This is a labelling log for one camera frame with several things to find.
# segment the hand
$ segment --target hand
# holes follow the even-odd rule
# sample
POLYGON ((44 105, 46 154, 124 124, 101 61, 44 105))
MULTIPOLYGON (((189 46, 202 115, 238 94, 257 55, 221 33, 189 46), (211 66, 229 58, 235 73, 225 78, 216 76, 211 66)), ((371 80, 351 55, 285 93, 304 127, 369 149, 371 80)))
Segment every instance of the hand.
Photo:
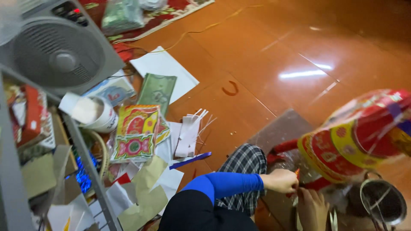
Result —
POLYGON ((298 185, 297 175, 286 169, 275 169, 268 175, 261 174, 260 177, 263 180, 265 189, 281 193, 295 192, 293 185, 298 185))
POLYGON ((330 204, 314 190, 298 189, 298 216, 304 231, 325 231, 330 204))

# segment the orange tile floor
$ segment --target orange tile floor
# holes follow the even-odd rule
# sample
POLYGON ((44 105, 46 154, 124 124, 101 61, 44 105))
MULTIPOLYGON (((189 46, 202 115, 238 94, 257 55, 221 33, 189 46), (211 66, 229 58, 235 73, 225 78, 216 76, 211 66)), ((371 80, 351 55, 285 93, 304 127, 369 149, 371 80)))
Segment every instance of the orange tile floor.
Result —
MULTIPOLYGON (((169 50, 200 83, 170 105, 167 119, 178 121, 200 108, 217 117, 202 135, 206 145, 197 145, 197 152, 212 156, 181 167, 180 188, 194 172, 217 170, 227 154, 287 108, 318 126, 367 91, 411 90, 411 2, 405 0, 216 0, 133 45, 167 48, 182 33, 255 4, 264 6, 189 34, 169 50), (238 86, 236 96, 222 91, 234 91, 229 81, 238 86)), ((410 159, 382 170, 409 205, 410 159), (397 185, 405 178, 408 184, 397 185)), ((263 207, 256 215, 260 229, 281 230, 263 207)))

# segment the blue tinsel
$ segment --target blue tinsel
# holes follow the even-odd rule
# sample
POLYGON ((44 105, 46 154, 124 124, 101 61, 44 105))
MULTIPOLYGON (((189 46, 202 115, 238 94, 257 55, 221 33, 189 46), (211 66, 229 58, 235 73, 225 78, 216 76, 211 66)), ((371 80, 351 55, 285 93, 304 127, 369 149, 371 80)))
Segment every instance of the blue tinsel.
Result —
MULTIPOLYGON (((90 152, 89 154, 90 154, 90 158, 93 162, 94 167, 97 166, 96 158, 94 158, 94 156, 90 152)), ((91 180, 87 174, 87 171, 84 169, 83 163, 81 162, 79 156, 76 157, 76 162, 77 162, 77 166, 79 167, 77 174, 76 174, 76 179, 80 185, 81 191, 83 193, 86 193, 91 188, 91 180)))

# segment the patterned rug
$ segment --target patterned rug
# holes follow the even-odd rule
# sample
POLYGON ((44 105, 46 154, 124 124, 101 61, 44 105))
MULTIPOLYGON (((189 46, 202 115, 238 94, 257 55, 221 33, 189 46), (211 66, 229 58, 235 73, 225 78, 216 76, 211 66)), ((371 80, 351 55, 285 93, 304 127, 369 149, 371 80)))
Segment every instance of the patterned rug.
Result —
MULTIPOLYGON (((214 1, 215 0, 168 0, 167 5, 161 10, 156 12, 144 12, 145 27, 107 38, 113 44, 141 39, 156 30, 167 26, 173 21, 183 18, 213 3, 214 1)), ((87 10, 87 13, 97 26, 100 26, 107 0, 79 0, 79 2, 87 10)))

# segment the plaid pants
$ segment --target plaid pants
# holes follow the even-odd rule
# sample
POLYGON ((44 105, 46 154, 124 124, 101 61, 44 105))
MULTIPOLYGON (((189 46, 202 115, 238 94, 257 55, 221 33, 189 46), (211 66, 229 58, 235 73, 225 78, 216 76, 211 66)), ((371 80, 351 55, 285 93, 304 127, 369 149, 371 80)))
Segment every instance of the plaid pants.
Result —
MULTIPOLYGON (((238 147, 228 157, 218 172, 265 174, 267 172, 267 159, 259 147, 246 143, 238 147)), ((215 205, 244 212, 250 217, 254 215, 258 198, 264 195, 264 190, 241 193, 217 199, 215 205)))

